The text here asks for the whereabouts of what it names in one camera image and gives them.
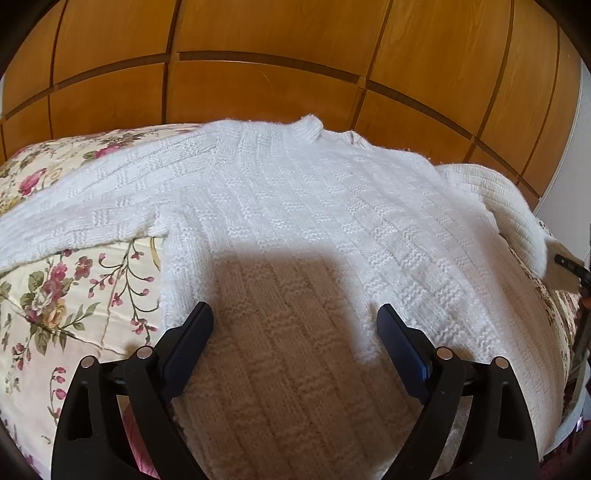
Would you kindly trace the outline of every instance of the white wall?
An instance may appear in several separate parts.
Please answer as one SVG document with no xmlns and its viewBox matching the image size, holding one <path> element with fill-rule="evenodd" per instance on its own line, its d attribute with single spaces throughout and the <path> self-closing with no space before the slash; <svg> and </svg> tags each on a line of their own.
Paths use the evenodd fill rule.
<svg viewBox="0 0 591 480">
<path fill-rule="evenodd" d="M 536 210 L 579 258 L 589 256 L 591 223 L 591 74 L 582 63 L 579 107 L 561 164 Z"/>
</svg>

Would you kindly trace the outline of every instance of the blue gripper pad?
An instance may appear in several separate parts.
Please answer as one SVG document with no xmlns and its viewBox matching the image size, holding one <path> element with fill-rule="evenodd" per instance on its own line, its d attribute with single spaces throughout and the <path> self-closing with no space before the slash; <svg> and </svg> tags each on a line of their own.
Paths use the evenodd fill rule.
<svg viewBox="0 0 591 480">
<path fill-rule="evenodd" d="M 425 405 L 431 395 L 427 380 L 433 372 L 433 344 L 421 330 L 407 327 L 389 303 L 378 310 L 376 324 L 407 393 Z"/>
</svg>

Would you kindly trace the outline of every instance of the black clamp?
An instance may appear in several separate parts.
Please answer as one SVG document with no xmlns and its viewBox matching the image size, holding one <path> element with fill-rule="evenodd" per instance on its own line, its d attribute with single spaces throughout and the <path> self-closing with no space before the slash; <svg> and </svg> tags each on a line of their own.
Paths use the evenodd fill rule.
<svg viewBox="0 0 591 480">
<path fill-rule="evenodd" d="M 389 304 L 380 308 L 378 335 L 409 393 L 424 405 L 384 480 L 428 480 L 446 443 L 462 396 L 472 408 L 446 480 L 535 480 L 540 477 L 530 416 L 511 364 L 490 365 L 435 349 L 425 334 L 406 327 Z M 127 360 L 100 364 L 84 357 L 64 402 L 54 442 L 53 480 L 150 480 L 135 464 L 117 395 L 127 395 L 148 454 L 163 480 L 206 480 L 168 415 L 182 394 L 213 329 L 201 302 L 184 325 L 168 330 L 155 347 Z"/>
<path fill-rule="evenodd" d="M 423 410 L 382 480 L 429 480 L 456 417 L 472 396 L 470 416 L 452 469 L 438 479 L 540 478 L 538 452 L 523 393 L 509 360 L 461 360 L 407 327 L 391 305 L 378 311 L 378 335 L 410 396 Z"/>
<path fill-rule="evenodd" d="M 127 441 L 117 395 L 127 395 L 139 432 L 160 478 L 206 480 L 167 412 L 183 393 L 213 329 L 212 310 L 200 302 L 185 323 L 155 347 L 127 360 L 101 364 L 84 357 L 61 411 L 51 460 L 54 480 L 153 480 L 140 472 Z"/>
</svg>

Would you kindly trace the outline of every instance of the floral bedspread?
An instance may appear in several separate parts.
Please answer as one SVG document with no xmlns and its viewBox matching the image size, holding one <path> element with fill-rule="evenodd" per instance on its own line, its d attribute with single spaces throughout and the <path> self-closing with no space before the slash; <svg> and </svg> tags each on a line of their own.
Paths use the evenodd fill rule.
<svg viewBox="0 0 591 480">
<path fill-rule="evenodd" d="M 178 135 L 198 125 L 164 125 L 32 145 L 0 166 L 0 215 L 107 153 Z M 81 358 L 129 356 L 160 331 L 160 238 L 56 252 L 0 278 L 0 419 L 43 478 L 68 385 Z M 556 329 L 570 365 L 577 298 L 550 294 L 517 259 Z"/>
</svg>

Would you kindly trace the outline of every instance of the white knit sweater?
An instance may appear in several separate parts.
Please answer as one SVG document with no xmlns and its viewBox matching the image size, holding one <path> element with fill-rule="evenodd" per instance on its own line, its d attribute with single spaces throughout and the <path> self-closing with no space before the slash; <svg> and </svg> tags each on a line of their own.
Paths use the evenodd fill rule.
<svg viewBox="0 0 591 480">
<path fill-rule="evenodd" d="M 312 116 L 216 122 L 113 153 L 8 212 L 0 273 L 166 235 L 165 325 L 199 300 L 216 319 L 175 405 L 211 478 L 380 476 L 419 411 L 376 338 L 384 303 L 464 358 L 508 357 L 543 451 L 560 421 L 557 339 L 483 196 L 462 185 L 485 176 L 525 202 L 482 167 L 439 170 Z"/>
</svg>

